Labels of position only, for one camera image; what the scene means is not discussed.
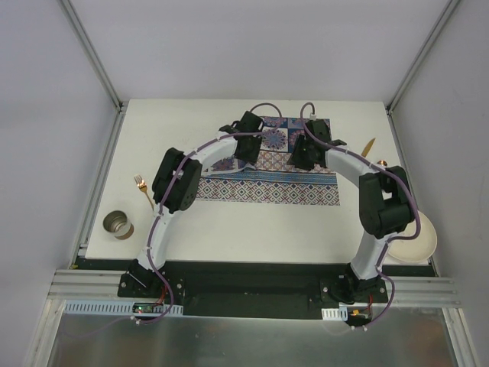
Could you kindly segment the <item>patterned cloth placemat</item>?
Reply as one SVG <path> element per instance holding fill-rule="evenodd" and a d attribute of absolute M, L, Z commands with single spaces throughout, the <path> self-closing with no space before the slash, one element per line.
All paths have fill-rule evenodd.
<path fill-rule="evenodd" d="M 263 117 L 264 129 L 277 130 L 263 137 L 257 162 L 225 158 L 203 171 L 196 199 L 239 203 L 338 206 L 337 175 L 318 164 L 310 171 L 287 162 L 303 123 L 298 118 Z"/>

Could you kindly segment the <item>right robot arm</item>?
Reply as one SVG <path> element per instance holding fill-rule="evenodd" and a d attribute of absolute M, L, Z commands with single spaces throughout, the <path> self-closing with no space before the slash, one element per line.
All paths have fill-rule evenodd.
<path fill-rule="evenodd" d="M 332 299 L 353 304 L 378 286 L 390 242 L 417 218 L 417 210 L 403 168 L 382 168 L 350 150 L 344 141 L 332 140 L 323 120 L 310 119 L 303 127 L 287 163 L 305 171 L 316 165 L 328 168 L 358 188 L 364 233 L 344 275 L 329 286 Z"/>

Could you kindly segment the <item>gold knife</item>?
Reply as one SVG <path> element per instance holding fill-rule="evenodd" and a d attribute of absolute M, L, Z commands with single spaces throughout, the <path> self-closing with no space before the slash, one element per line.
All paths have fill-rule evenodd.
<path fill-rule="evenodd" d="M 363 158 L 367 157 L 368 156 L 368 153 L 370 152 L 370 150 L 372 149 L 374 143 L 376 141 L 376 138 L 372 138 L 365 146 L 364 146 L 364 149 L 363 151 L 361 152 L 361 156 Z"/>

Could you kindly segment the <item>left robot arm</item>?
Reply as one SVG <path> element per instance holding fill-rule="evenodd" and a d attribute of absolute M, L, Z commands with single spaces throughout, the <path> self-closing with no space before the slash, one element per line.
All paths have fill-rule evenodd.
<path fill-rule="evenodd" d="M 235 157 L 249 164 L 257 162 L 261 149 L 264 120 L 246 111 L 240 120 L 222 126 L 211 141 L 186 154 L 169 149 L 152 183 L 154 221 L 147 243 L 130 264 L 128 275 L 144 297 L 154 297 L 163 283 L 159 270 L 177 215 L 194 203 L 204 171 L 226 158 Z"/>

